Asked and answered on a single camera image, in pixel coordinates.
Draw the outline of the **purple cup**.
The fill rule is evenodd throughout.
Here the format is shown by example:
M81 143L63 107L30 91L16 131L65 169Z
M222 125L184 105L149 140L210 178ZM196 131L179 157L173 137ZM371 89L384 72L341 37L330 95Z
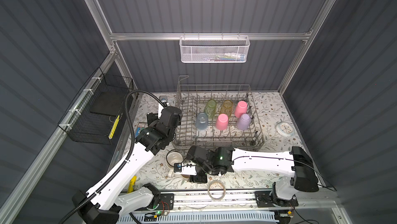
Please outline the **purple cup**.
M245 131L249 128L250 123L251 123L251 117L247 113L244 113L237 120L236 127L241 131Z

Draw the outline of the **green glass tumbler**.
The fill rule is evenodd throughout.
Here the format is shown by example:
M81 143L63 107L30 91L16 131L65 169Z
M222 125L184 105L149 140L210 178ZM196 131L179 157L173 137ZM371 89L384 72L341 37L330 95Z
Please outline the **green glass tumbler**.
M213 119L217 111L217 102L213 99L207 101L204 108L204 113L207 114L208 119Z

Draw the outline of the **beige cup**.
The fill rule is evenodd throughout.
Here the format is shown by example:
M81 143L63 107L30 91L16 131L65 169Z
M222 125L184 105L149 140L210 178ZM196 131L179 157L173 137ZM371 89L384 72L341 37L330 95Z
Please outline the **beige cup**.
M188 180L190 179L190 175L182 174L181 177L182 177L185 181L188 181Z

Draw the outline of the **blue glass tumbler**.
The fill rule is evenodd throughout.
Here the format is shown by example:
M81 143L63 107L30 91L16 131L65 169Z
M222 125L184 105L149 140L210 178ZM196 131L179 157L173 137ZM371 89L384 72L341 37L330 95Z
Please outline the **blue glass tumbler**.
M204 112L198 113L196 117L195 127L199 131L203 131L208 127L208 115Z

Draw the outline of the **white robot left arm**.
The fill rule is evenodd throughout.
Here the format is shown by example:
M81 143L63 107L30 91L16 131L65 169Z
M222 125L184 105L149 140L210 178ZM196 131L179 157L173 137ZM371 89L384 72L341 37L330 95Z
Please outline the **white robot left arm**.
M85 223L115 224L125 214L157 206L160 192L150 183L129 194L120 193L144 165L170 144L182 116L179 108L163 108L160 118L139 133L133 148L110 172L86 192L73 196L76 213Z

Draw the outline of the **yellow glass tumbler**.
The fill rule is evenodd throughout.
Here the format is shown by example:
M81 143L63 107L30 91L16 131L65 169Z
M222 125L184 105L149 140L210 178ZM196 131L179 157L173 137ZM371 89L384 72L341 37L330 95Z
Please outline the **yellow glass tumbler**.
M231 100L225 100L223 101L219 114L225 114L228 118L231 117L232 113L234 110L234 104Z

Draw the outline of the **pink cup front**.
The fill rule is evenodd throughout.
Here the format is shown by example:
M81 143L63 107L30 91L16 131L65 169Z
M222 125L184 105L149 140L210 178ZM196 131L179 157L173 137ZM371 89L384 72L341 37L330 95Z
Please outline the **pink cup front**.
M234 115L236 118L240 118L243 114L247 113L248 103L245 101L239 101L236 105Z

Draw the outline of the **white ceramic mug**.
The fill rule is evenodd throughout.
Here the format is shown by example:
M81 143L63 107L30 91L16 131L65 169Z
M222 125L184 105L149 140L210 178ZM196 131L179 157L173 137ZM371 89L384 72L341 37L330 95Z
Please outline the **white ceramic mug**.
M184 178L183 175L176 174L174 172L174 164L182 163L183 161L184 161L184 157L176 150L172 150L167 154L166 162L167 162L168 166L170 167L170 171L167 175L168 178Z

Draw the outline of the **pink cup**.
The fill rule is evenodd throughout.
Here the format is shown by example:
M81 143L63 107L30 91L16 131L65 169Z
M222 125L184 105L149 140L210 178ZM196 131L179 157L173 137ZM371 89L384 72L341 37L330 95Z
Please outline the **pink cup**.
M215 125L217 130L224 131L228 127L228 115L225 113L219 114L217 120L216 120L216 125Z
M247 113L248 103L245 101L239 101L236 105L234 115L236 118L240 118L243 114Z

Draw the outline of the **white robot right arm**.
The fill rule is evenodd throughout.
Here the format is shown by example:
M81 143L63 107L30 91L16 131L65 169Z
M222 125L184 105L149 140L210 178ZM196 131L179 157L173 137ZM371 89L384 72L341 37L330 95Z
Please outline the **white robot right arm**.
M311 157L301 148L290 151L266 153L219 147L207 150L192 146L186 162L174 164L174 172L190 176L193 183L205 183L208 175L225 175L228 172L265 171L281 175L271 191L256 195L257 203L281 207L296 207L298 192L315 193L319 190L317 171Z

